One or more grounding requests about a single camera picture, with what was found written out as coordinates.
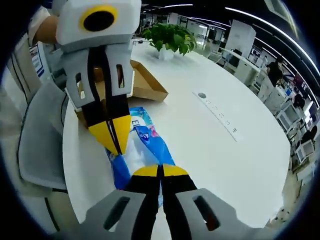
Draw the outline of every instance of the white table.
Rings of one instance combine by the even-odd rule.
[[[145,44],[133,46],[132,59],[141,62],[169,95],[164,102],[134,98],[130,107],[144,107],[165,140],[176,165],[198,188],[207,188],[235,208],[237,217],[263,227],[282,202],[290,144],[276,119],[240,81],[209,59],[191,52],[170,61],[155,58]],[[210,95],[237,126],[235,141],[218,119],[193,94]],[[63,132],[63,167],[78,221],[115,189],[105,149],[80,123],[69,102]],[[153,232],[168,239],[160,210]]]

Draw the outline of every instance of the potted plant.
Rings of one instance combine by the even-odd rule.
[[[180,25],[157,23],[145,29],[142,36],[158,50],[162,60],[172,59],[178,50],[184,56],[196,46],[195,37]]]

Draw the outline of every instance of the ceiling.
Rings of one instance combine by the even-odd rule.
[[[256,31],[256,37],[263,40],[283,55],[306,80],[314,94],[320,97],[320,74],[317,73],[314,66],[296,45],[284,37],[280,32],[262,21],[242,13],[225,9],[225,7],[229,7],[240,10],[277,26],[294,39],[311,57],[313,62],[317,66],[320,66],[320,64],[318,64],[320,63],[320,44],[317,44],[320,43],[320,34],[316,31],[319,29],[319,26],[316,27],[317,22],[319,21],[315,19],[315,17],[319,15],[317,10],[320,5],[315,5],[317,4],[315,2],[316,1],[312,0],[304,0],[302,5],[301,1],[285,1],[285,4],[293,17],[296,29],[292,27],[292,24],[290,25],[281,17],[273,14],[268,9],[265,0],[223,0],[210,1],[210,3],[199,0],[142,0],[143,7],[141,11],[163,15],[173,12],[186,17],[208,19],[228,25],[231,25],[232,20],[235,19],[251,25]],[[156,9],[157,7],[177,4],[193,5]],[[256,40],[254,44],[260,48],[266,48],[276,56],[278,55],[274,50],[258,40]]]

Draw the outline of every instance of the yellow circle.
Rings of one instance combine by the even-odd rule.
[[[89,8],[87,9],[83,14],[82,16],[80,17],[79,19],[79,26],[81,29],[87,31],[87,32],[91,32],[89,30],[87,30],[84,26],[84,23],[85,23],[85,20],[87,17],[89,17],[91,14],[93,13],[96,13],[96,12],[109,12],[113,15],[113,23],[114,24],[117,20],[117,17],[118,17],[118,12],[117,12],[117,9],[111,5],[97,5],[97,6],[94,6],[92,8]]]

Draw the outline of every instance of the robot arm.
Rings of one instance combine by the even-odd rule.
[[[130,131],[126,95],[132,89],[131,38],[140,9],[141,0],[69,0],[57,26],[66,92],[74,108],[82,110],[89,131],[115,155],[125,153]],[[105,102],[95,86],[95,69],[103,73]]]

